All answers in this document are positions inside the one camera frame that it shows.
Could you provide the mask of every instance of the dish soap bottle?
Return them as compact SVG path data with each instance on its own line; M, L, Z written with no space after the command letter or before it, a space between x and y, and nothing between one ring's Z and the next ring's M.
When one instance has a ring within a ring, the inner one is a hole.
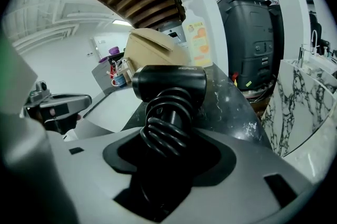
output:
M189 46L191 64L194 66L209 67L213 65L213 61L205 20L202 17L196 16L194 12L189 9L191 2L192 1L187 1L182 4L186 10L186 19L182 23L182 26Z

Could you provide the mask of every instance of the black plastic bin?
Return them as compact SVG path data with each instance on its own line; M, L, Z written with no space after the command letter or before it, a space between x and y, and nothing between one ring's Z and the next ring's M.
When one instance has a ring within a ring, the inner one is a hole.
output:
M229 75L238 72L240 90L261 88L272 75L274 40L269 0L220 0Z

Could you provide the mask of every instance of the black marble surface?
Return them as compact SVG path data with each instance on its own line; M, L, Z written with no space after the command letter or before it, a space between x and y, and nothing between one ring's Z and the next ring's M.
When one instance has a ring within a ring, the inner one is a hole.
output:
M192 126L230 135L271 148L268 137L253 108L233 82L214 64L205 68L205 101ZM145 107L141 103L123 130L145 125Z

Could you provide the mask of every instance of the dark rectangular opening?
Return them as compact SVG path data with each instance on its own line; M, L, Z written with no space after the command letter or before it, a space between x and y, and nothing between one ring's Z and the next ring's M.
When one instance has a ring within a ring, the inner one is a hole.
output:
M268 184L270 190L273 192L275 198L279 202L281 208L286 207L297 195L283 179L281 175L271 175L264 177L264 180Z
M75 148L69 149L69 152L72 155L83 152L83 151L84 151L84 149L82 149L81 147L75 147Z

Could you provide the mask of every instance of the ceiling light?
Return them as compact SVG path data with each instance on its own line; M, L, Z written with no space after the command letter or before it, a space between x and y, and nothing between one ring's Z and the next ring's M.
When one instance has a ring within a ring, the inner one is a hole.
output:
M118 19L115 20L112 24L118 24L118 25L124 25L124 26L131 26L132 27L132 25L129 22L118 20Z

